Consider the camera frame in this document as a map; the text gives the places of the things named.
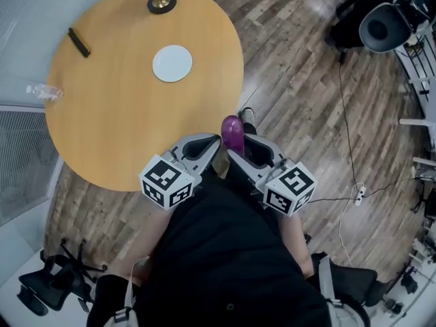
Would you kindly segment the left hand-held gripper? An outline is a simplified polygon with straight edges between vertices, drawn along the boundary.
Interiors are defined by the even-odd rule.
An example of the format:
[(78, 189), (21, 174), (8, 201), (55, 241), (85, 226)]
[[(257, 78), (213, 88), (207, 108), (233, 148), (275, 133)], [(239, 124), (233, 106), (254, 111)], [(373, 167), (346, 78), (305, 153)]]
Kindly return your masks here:
[[(193, 195), (196, 178), (207, 170), (221, 146), (218, 134), (182, 137), (163, 155), (154, 155), (139, 174), (142, 193), (168, 211)], [(190, 159), (191, 166), (182, 159)]]

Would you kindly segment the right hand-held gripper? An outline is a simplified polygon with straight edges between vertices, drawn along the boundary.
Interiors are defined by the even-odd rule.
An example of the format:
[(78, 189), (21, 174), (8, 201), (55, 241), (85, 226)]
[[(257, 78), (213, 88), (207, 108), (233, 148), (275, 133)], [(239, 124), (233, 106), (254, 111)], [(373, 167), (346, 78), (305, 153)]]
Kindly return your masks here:
[(283, 161), (284, 154), (273, 142), (254, 134), (245, 134), (245, 156), (227, 150), (231, 163), (235, 164), (245, 178), (263, 194), (265, 206), (279, 213), (292, 216), (312, 197), (318, 181), (302, 162), (293, 166), (290, 160)]

